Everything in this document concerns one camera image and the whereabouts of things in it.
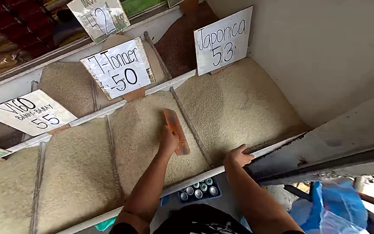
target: concrete floor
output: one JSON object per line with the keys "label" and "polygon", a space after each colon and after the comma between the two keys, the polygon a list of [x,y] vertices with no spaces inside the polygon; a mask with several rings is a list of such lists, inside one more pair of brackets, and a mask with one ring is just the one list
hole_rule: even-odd
{"label": "concrete floor", "polygon": [[[192,202],[189,204],[196,204],[202,203],[213,206],[219,210],[222,210],[228,214],[230,214],[234,219],[237,221],[240,220],[242,217],[241,212],[236,208],[235,198],[232,194],[231,188],[226,178],[225,173],[221,173],[216,175],[217,183],[219,184],[221,190],[221,197],[214,198],[214,199],[205,199],[201,201]],[[276,186],[267,186],[267,192],[271,194],[276,201],[284,206],[284,209],[289,210],[291,204],[297,199],[293,194],[290,194],[288,191],[283,189],[282,185]],[[189,204],[182,204],[176,193],[169,195],[169,202],[163,206],[159,206],[157,212],[155,213],[155,217],[151,223],[151,233],[155,231],[167,218],[168,213],[172,210],[180,209],[183,206]],[[78,232],[79,234],[107,234],[111,230],[109,227],[105,231],[98,231],[94,226],[87,228],[83,231]]]}

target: plastic scoop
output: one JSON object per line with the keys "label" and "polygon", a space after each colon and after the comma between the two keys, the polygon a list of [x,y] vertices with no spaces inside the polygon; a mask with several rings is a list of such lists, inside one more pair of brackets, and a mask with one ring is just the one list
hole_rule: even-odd
{"label": "plastic scoop", "polygon": [[163,108],[165,121],[171,132],[176,132],[178,134],[178,148],[175,150],[175,153],[180,155],[190,154],[190,147],[188,146],[187,139],[184,135],[183,128],[181,128],[180,121],[178,120],[177,114],[175,111]]}

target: blue crate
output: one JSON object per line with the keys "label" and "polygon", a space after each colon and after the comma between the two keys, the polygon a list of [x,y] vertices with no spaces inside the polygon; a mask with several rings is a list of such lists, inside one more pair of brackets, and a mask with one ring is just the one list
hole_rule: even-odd
{"label": "blue crate", "polygon": [[[196,196],[193,193],[192,195],[188,195],[188,199],[186,201],[182,201],[181,198],[180,198],[180,194],[182,193],[182,191],[178,191],[177,196],[178,196],[179,201],[182,204],[186,204],[186,203],[190,203],[190,202],[196,202],[198,200],[214,199],[214,198],[217,198],[217,197],[221,197],[221,190],[220,190],[219,184],[216,181],[216,178],[211,177],[211,179],[213,180],[213,183],[211,185],[207,186],[207,191],[205,191],[205,192],[202,191],[203,196],[200,199],[196,198]],[[217,194],[214,195],[214,196],[209,191],[211,186],[215,186],[216,189],[217,189]]]}

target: person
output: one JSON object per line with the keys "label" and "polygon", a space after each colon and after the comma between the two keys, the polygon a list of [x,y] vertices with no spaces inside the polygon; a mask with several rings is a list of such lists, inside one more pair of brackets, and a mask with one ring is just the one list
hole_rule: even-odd
{"label": "person", "polygon": [[[178,146],[178,135],[164,125],[157,154],[138,180],[112,227],[111,234],[147,234],[163,190],[165,171]],[[242,168],[252,155],[243,154],[246,145],[231,150],[224,160],[226,176],[236,202],[253,233],[300,234],[293,218]],[[154,234],[248,234],[231,215],[205,204],[187,205],[165,220]]]}

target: plastic bag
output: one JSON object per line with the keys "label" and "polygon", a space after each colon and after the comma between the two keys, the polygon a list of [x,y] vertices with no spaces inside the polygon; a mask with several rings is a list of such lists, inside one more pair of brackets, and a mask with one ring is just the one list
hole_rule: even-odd
{"label": "plastic bag", "polygon": [[315,182],[313,202],[298,199],[289,213],[307,234],[367,233],[367,210],[348,179]]}

